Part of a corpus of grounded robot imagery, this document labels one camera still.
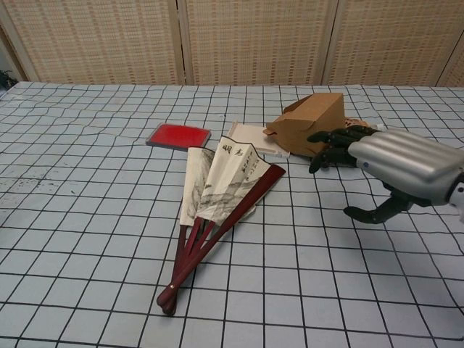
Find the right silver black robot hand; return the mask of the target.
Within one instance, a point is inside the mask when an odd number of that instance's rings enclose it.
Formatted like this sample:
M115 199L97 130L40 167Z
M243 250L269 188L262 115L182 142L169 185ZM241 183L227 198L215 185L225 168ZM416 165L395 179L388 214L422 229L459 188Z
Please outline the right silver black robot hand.
M390 193L374 210L348 206L344 213L367 224L384 223L414 204L450 205L463 211L463 150L396 128L361 125L319 131L307 139L326 147L316 154L310 173L330 164L352 165L379 179Z

